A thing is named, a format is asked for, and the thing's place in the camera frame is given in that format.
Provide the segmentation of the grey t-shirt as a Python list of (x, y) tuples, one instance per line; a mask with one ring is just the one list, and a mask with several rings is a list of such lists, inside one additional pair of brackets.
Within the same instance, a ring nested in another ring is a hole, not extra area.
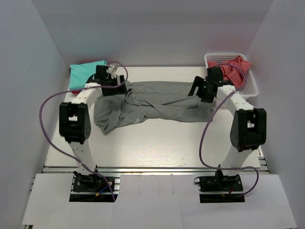
[(208, 122), (216, 102), (188, 96), (192, 83), (127, 82), (127, 93), (101, 96), (94, 103), (93, 120), (104, 135), (116, 128), (164, 119), (185, 123)]

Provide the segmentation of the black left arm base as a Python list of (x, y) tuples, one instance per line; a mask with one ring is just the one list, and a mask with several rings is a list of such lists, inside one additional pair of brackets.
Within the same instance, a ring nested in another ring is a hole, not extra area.
[(116, 199), (119, 192), (118, 178), (106, 177), (107, 182), (100, 176), (82, 175), (74, 172), (71, 185), (70, 202), (83, 203), (113, 203), (109, 187), (111, 187), (114, 198)]

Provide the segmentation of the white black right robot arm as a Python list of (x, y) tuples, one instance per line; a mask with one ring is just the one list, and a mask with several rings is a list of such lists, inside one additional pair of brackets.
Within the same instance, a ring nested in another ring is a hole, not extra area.
[(208, 123), (211, 123), (222, 105), (230, 111), (233, 122), (229, 133), (231, 147), (224, 161), (214, 167), (222, 174), (215, 178), (220, 190), (227, 190), (233, 183), (231, 177), (246, 168), (243, 166), (249, 155), (266, 142), (267, 113), (263, 108), (255, 108), (240, 94), (240, 87), (235, 87), (229, 80), (224, 80), (219, 65), (207, 69), (207, 76), (196, 76), (188, 96), (196, 95), (202, 102), (211, 103), (220, 99), (220, 104), (213, 111)]

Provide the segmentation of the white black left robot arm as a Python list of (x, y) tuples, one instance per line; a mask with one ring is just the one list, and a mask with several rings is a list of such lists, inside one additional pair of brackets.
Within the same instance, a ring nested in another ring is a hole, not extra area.
[(86, 176), (84, 184), (89, 190), (96, 190), (101, 184), (88, 141), (92, 131), (89, 109), (101, 96), (127, 94), (128, 73), (118, 75), (119, 65), (116, 61), (97, 65), (78, 95), (59, 107), (59, 133), (72, 149), (78, 165), (77, 174)]

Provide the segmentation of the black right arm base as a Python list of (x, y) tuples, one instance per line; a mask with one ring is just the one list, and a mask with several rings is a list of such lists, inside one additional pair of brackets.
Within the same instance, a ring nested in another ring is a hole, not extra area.
[(244, 188), (239, 175), (224, 179), (214, 176), (196, 177), (200, 203), (244, 203)]

